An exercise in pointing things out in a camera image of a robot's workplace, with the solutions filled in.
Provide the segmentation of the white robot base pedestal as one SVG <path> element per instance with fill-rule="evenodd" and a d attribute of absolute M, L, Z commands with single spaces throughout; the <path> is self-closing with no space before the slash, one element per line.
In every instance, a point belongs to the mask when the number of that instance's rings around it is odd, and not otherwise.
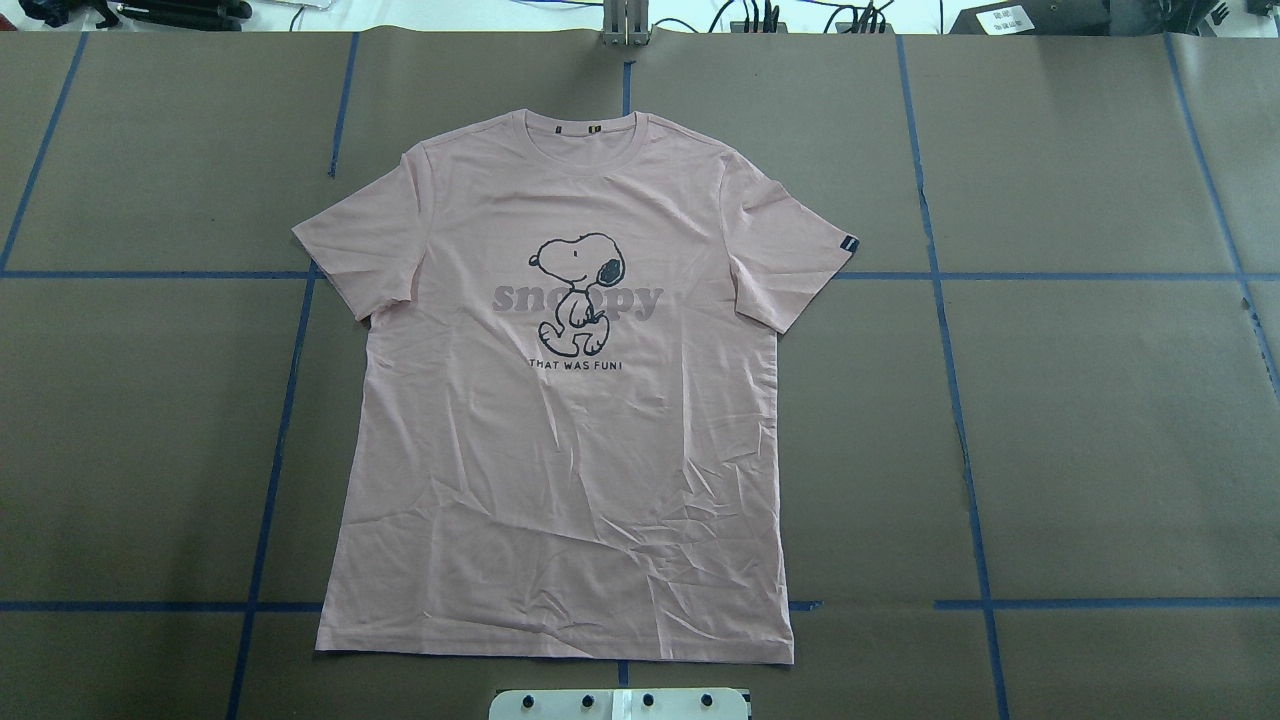
<path fill-rule="evenodd" d="M 512 689 L 489 719 L 751 719 L 748 691 L 728 687 Z"/>

